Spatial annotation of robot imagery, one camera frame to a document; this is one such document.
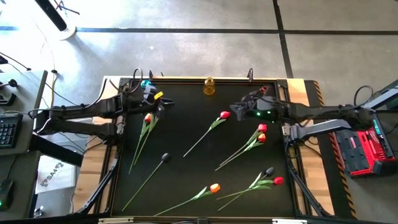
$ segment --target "yellow and black tape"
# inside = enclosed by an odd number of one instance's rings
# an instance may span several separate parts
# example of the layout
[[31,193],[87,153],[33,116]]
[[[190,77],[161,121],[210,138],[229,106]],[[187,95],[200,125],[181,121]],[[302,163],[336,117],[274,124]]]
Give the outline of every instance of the yellow and black tape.
[[[319,88],[319,84],[318,82],[314,81],[314,85],[315,85],[315,89],[317,91],[317,95],[319,98],[319,102],[321,106],[324,106],[324,102],[323,102],[323,97],[322,97],[322,93],[321,90]],[[340,176],[341,176],[341,181],[343,182],[343,186],[344,186],[344,190],[346,192],[346,196],[348,199],[348,205],[351,209],[351,214],[354,218],[357,218],[356,212],[355,212],[355,208],[354,208],[354,203],[353,203],[353,199],[351,197],[351,193],[349,192],[349,188],[348,188],[348,184],[347,184],[347,179],[346,179],[346,175],[344,173],[344,168],[343,168],[343,163],[341,161],[341,157],[340,157],[340,150],[337,144],[337,140],[335,137],[335,134],[333,133],[329,133],[329,138],[330,138],[330,142],[331,142],[331,147],[333,148],[333,153],[335,154],[335,158],[336,158],[336,163],[337,163],[337,167],[340,171]]]

